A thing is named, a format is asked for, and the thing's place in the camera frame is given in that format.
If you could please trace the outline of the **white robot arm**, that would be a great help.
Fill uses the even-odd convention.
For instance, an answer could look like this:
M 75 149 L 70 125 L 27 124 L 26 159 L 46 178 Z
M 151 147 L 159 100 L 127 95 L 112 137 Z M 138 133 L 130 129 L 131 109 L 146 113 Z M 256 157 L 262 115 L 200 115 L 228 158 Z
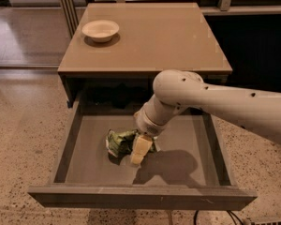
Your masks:
M 164 70 L 153 95 L 135 113 L 139 134 L 130 161 L 139 165 L 168 122 L 195 108 L 281 145 L 281 93 L 208 84 L 195 72 Z

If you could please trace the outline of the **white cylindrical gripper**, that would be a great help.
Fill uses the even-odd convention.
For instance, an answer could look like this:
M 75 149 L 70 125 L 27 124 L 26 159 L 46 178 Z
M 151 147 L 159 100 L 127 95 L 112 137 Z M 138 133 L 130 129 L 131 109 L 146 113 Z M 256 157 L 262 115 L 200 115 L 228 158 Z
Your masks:
M 171 106 L 152 95 L 134 114 L 138 131 L 145 135 L 139 135 L 134 139 L 130 162 L 135 165 L 141 164 L 153 144 L 151 138 L 157 137 L 173 117 L 180 115 L 185 110 L 185 106 Z

